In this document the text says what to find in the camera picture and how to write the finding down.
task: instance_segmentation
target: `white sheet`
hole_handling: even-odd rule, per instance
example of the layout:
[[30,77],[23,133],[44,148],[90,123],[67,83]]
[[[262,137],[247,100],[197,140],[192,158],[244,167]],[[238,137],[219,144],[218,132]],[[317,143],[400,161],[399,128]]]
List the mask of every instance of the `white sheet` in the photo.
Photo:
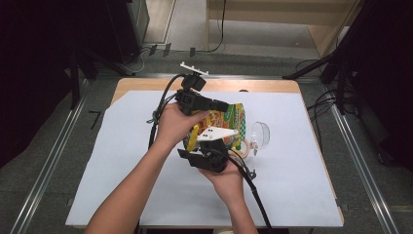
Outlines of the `white sheet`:
[[[156,91],[130,91],[107,109],[66,225],[87,225],[100,203],[146,152],[152,127],[146,120],[151,118],[161,95]],[[270,127],[268,146],[258,151],[256,157],[250,152],[246,163],[257,172],[253,182],[273,226],[343,225],[301,95],[202,95],[229,103],[241,102],[247,137],[256,121]],[[265,226],[247,184],[244,190],[255,224]],[[212,185],[173,149],[140,225],[231,226],[231,220]]]

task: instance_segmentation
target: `gray floor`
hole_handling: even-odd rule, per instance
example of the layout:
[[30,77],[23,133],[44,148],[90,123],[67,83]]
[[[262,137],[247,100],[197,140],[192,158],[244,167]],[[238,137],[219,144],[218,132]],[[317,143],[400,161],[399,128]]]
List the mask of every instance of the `gray floor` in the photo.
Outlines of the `gray floor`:
[[[182,61],[194,64],[211,74],[249,75],[258,79],[280,79],[280,76],[302,68],[310,61],[299,64],[303,58],[288,54],[273,54],[271,57],[257,55],[222,55],[189,52],[170,52],[163,57],[163,51],[153,56],[142,56],[144,68],[139,77],[150,77],[153,73],[171,76],[184,70]],[[130,69],[142,68],[140,58],[127,65]],[[91,156],[94,141],[100,128],[102,116],[91,130],[95,114],[90,110],[102,111],[109,106],[118,74],[99,66],[99,75],[92,84],[85,105],[73,132],[66,143],[56,170],[46,188],[38,209],[29,223],[26,233],[82,233],[82,230],[65,226],[70,206],[86,164]],[[318,79],[319,70],[307,74],[309,78],[298,80],[303,98],[311,105],[324,92]],[[42,170],[56,137],[69,114],[70,96],[56,107],[54,114],[38,132],[28,148],[0,170],[0,233],[9,233],[19,215],[23,202]],[[402,167],[386,167],[378,162],[376,151],[365,128],[357,117],[346,115],[357,139],[364,159],[385,197],[400,233],[413,233],[413,174]],[[336,120],[330,111],[319,117],[322,133],[323,157],[335,189],[338,203],[345,219],[342,228],[316,228],[313,233],[383,233],[377,215],[359,178],[354,161],[343,140]],[[308,229],[291,229],[291,233],[307,233]]]

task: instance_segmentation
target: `person's right hand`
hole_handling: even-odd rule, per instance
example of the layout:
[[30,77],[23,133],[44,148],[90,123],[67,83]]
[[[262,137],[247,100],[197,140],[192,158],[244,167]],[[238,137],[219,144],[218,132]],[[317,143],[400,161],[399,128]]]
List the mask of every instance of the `person's right hand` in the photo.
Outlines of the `person's right hand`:
[[244,202],[243,176],[231,161],[221,173],[203,169],[200,172],[213,184],[216,193],[228,207]]

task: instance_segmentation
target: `chip bag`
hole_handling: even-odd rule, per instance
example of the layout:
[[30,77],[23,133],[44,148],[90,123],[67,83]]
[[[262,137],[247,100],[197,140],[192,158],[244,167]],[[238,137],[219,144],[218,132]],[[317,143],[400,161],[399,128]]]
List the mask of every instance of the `chip bag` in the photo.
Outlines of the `chip bag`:
[[234,136],[223,138],[228,149],[235,147],[241,149],[241,142],[245,139],[245,112],[241,103],[230,104],[227,112],[210,110],[208,116],[196,124],[189,134],[183,139],[184,147],[191,152],[198,148],[197,138],[206,128],[218,127],[224,129],[238,130]]

